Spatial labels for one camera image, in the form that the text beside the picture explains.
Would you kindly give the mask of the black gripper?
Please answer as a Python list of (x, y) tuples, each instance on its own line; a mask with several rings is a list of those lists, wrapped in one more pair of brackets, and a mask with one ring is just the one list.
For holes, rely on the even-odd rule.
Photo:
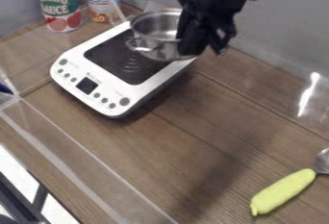
[[(222, 55), (237, 35), (234, 16), (247, 0), (178, 0), (182, 8), (176, 38), (182, 56), (200, 55), (208, 45)], [(208, 20), (211, 39), (208, 39)]]

